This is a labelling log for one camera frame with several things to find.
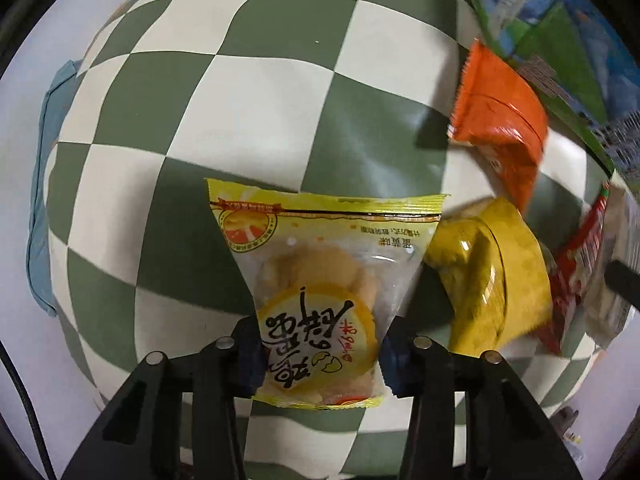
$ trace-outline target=white floor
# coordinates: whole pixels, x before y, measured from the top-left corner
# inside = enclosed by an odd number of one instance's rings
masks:
[[[56,70],[80,59],[97,29],[124,0],[58,0],[33,29],[0,80],[0,339],[36,407],[60,476],[98,410],[66,350],[57,320],[31,298],[24,272],[31,172],[44,92]],[[640,320],[596,365],[571,404],[583,438],[580,471],[597,479],[640,404]],[[22,405],[0,369],[0,412],[27,457],[42,470]]]
[[[57,0],[0,80],[0,339],[36,407],[58,476],[98,409],[68,354],[58,320],[41,311],[27,286],[24,254],[38,118],[57,69],[69,59],[81,59],[94,34],[124,1]],[[42,471],[24,410],[2,367],[0,412]]]

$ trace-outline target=orange snack package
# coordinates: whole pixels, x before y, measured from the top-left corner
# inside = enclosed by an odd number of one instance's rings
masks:
[[[478,147],[521,213],[533,192],[546,134],[546,113],[534,91],[476,40],[458,88],[449,139]]]

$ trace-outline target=metal bolt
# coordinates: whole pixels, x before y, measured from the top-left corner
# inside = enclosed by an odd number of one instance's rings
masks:
[[[492,365],[497,365],[502,361],[502,356],[498,354],[495,350],[488,350],[484,353],[484,358],[487,362],[490,362]]]
[[[425,335],[418,335],[414,337],[414,346],[421,350],[426,350],[427,348],[430,348],[432,343],[433,341],[431,341],[431,339],[429,339]]]
[[[151,352],[145,357],[146,364],[152,366],[160,364],[162,359],[164,359],[164,354],[162,354],[162,352]]]
[[[235,344],[236,342],[234,341],[234,339],[227,336],[221,337],[216,341],[216,347],[220,348],[221,350],[227,350]]]

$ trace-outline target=yellow wrapper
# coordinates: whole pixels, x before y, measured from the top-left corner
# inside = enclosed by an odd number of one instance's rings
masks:
[[[444,196],[379,200],[207,184],[268,352],[255,398],[311,409],[376,405],[379,344]]]
[[[496,198],[466,218],[441,222],[425,256],[455,312],[449,349],[479,356],[551,318],[538,241],[518,210]]]

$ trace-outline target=checkered tablecloth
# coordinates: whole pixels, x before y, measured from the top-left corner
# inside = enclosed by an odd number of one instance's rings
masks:
[[[347,196],[446,192],[447,212],[500,193],[472,150],[447,144],[477,35],[467,0],[131,0],[89,49],[47,165],[58,313],[97,402],[149,351],[196,352],[252,309],[205,177]],[[604,173],[552,126],[526,221],[553,250]],[[446,344],[450,305],[428,269],[406,315]],[[530,337],[502,349],[548,413],[594,351],[579,316],[564,357]],[[460,463],[462,396],[456,403]],[[392,397],[336,412],[238,402],[247,474],[394,474],[410,408]],[[182,452],[188,460],[188,432]]]

